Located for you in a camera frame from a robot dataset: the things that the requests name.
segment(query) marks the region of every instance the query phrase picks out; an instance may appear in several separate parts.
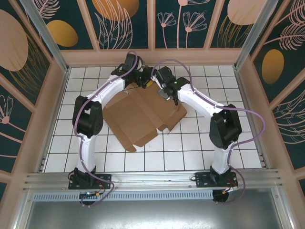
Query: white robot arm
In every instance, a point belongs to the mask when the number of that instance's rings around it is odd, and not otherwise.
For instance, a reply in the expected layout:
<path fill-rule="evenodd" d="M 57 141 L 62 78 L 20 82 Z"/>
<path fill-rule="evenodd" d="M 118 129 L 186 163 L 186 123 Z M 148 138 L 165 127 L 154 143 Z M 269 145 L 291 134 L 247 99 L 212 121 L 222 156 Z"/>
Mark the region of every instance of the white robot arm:
<path fill-rule="evenodd" d="M 216 108 L 199 96 L 197 96 L 191 89 L 190 82 L 185 78 L 181 77 L 176 79 L 171 70 L 167 67 L 163 67 L 160 70 L 154 72 L 151 78 L 153 68 L 149 68 L 140 63 L 140 68 L 134 70 L 129 75 L 119 78 L 118 76 L 127 72 L 130 66 L 134 63 L 134 55 L 128 54 L 126 57 L 125 64 L 121 64 L 119 68 L 112 72 L 108 81 L 105 83 L 107 86 L 100 91 L 100 88 L 94 93 L 87 97 L 79 96 L 75 102 L 74 114 L 73 114 L 73 125 L 75 124 L 75 117 L 80 110 L 83 103 L 89 99 L 93 99 L 82 111 L 77 126 L 77 133 L 83 136 L 82 144 L 82 158 L 83 163 L 91 173 L 95 173 L 95 162 L 94 162 L 94 150 L 96 136 L 102 128 L 102 109 L 105 105 L 120 91 L 124 90 L 129 84 L 136 83 L 138 86 L 145 88 L 147 83 L 152 80 L 156 82 L 160 91 L 159 94 L 166 100 L 172 98 L 177 104 L 178 101 L 189 104 L 192 108 L 202 113 L 205 118 L 211 121 L 210 127 L 210 139 L 215 145 L 214 161 L 210 170 L 216 175 L 222 175 L 229 170 L 227 164 L 228 153 L 232 144 L 234 144 L 239 134 L 241 133 L 240 122 L 238 114 L 222 109 Z M 208 96 L 201 94 L 209 101 L 213 102 L 218 106 L 223 104 L 213 101 Z M 79 159 L 74 174 L 81 173 L 81 176 L 86 174 L 81 161 Z"/>

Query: flattened cardboard box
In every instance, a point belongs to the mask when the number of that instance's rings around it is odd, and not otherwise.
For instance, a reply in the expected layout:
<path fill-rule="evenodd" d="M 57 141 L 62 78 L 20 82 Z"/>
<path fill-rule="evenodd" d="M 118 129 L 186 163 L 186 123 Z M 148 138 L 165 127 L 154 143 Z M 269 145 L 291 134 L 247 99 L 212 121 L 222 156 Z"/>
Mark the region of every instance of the flattened cardboard box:
<path fill-rule="evenodd" d="M 164 100 L 155 83 L 145 89 L 134 87 L 117 93 L 103 109 L 105 121 L 129 152 L 136 151 L 133 145 L 142 147 L 157 137 L 157 129 L 172 130 L 187 113 L 181 103 Z"/>

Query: metal rail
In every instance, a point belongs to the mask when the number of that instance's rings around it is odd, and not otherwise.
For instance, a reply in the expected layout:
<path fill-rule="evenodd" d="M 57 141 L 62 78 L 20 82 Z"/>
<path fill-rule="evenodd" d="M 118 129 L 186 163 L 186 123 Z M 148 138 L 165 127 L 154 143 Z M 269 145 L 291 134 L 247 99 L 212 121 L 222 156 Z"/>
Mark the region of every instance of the metal rail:
<path fill-rule="evenodd" d="M 112 181 L 119 191 L 164 191 L 198 189 L 191 177 L 196 171 L 112 173 Z M 246 188 L 272 188 L 282 185 L 276 169 L 241 169 Z M 68 173 L 28 174 L 24 192 L 73 192 L 68 189 Z M 205 187 L 200 189 L 217 189 Z"/>

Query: vent slot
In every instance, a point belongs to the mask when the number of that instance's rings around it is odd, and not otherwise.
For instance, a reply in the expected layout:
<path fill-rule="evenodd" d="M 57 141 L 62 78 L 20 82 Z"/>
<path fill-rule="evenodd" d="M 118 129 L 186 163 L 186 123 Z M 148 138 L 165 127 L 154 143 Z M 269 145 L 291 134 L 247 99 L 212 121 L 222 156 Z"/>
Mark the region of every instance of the vent slot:
<path fill-rule="evenodd" d="M 36 193 L 36 202 L 51 201 L 80 201 L 80 193 Z M 94 196 L 83 201 L 100 200 L 104 195 Z M 104 201 L 135 201 L 135 200 L 179 200 L 179 199 L 213 199 L 212 190 L 190 190 L 190 191 L 146 191 L 146 192 L 120 192 L 114 191 Z"/>

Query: grid floor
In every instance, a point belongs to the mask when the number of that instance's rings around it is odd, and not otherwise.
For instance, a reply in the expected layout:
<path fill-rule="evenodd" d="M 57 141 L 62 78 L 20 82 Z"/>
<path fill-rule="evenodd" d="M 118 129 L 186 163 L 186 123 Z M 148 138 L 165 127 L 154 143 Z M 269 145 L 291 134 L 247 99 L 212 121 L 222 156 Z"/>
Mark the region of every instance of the grid floor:
<path fill-rule="evenodd" d="M 187 76 L 181 66 L 168 66 L 176 77 Z M 193 84 L 202 93 L 223 104 L 233 103 L 244 108 L 231 66 L 188 66 Z M 78 140 L 73 136 L 72 115 L 75 98 L 89 95 L 106 82 L 115 67 L 72 68 L 61 102 L 55 128 L 45 160 L 43 172 L 70 172 L 78 159 Z M 124 150 L 104 121 L 96 141 L 97 172 L 173 171 L 209 169 L 214 146 L 209 138 L 209 122 L 189 105 L 188 113 L 169 133 L 158 131 L 158 136 L 137 152 Z M 239 112 L 243 133 L 239 140 L 251 138 L 249 121 Z M 233 151 L 231 164 L 235 168 L 261 168 L 254 142 L 243 144 Z"/>

